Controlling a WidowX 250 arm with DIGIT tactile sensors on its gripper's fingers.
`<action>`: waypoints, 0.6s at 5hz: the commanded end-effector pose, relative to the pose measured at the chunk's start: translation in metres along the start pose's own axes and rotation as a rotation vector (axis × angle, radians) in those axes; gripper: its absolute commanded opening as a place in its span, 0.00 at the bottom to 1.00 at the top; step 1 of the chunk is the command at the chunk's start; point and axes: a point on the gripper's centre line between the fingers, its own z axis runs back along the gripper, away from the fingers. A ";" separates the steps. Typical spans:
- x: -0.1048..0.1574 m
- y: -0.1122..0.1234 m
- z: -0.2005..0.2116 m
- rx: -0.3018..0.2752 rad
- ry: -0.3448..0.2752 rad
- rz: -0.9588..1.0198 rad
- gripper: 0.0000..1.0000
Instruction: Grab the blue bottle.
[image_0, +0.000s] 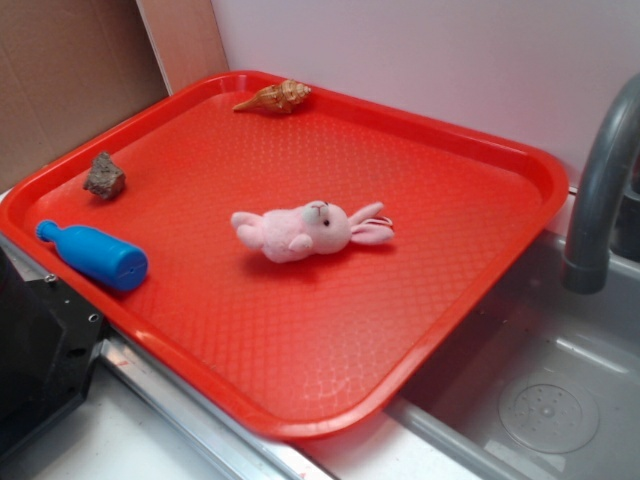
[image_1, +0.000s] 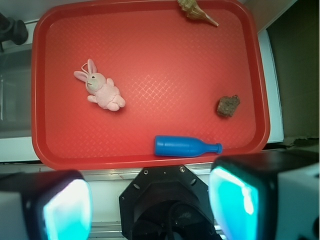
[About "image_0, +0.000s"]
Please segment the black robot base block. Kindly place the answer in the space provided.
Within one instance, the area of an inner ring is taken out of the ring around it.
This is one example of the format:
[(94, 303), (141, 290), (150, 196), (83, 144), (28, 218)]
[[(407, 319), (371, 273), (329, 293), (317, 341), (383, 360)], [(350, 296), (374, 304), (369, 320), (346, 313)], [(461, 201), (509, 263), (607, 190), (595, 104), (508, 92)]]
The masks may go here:
[(1, 459), (81, 405), (105, 319), (62, 279), (27, 281), (1, 255)]

